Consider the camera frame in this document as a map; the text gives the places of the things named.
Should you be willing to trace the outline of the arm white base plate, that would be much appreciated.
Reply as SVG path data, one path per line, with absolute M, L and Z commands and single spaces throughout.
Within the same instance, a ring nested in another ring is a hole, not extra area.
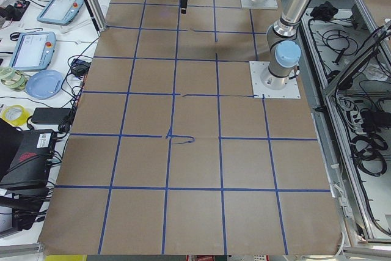
M 277 10 L 277 0 L 241 0 L 242 9 Z
M 255 98 L 300 99 L 294 71 L 285 78 L 277 78 L 269 72 L 269 62 L 250 61 L 250 77 Z

